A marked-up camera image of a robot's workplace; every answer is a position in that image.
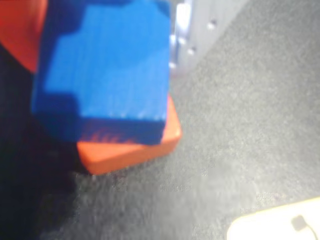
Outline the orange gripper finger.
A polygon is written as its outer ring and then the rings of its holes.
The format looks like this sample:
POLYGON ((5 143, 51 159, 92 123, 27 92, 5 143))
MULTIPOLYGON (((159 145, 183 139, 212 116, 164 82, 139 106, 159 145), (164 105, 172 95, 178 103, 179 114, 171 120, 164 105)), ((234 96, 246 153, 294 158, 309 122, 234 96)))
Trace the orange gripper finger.
POLYGON ((2 0, 0 43, 27 70, 36 72, 47 0, 2 0))

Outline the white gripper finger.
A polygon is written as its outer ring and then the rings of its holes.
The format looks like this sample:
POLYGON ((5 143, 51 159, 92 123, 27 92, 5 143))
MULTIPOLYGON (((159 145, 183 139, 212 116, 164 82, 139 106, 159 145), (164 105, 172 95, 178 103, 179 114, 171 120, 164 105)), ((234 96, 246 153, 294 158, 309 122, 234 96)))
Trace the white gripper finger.
POLYGON ((247 0, 180 0, 173 8, 169 68, 193 70, 248 3, 247 0))

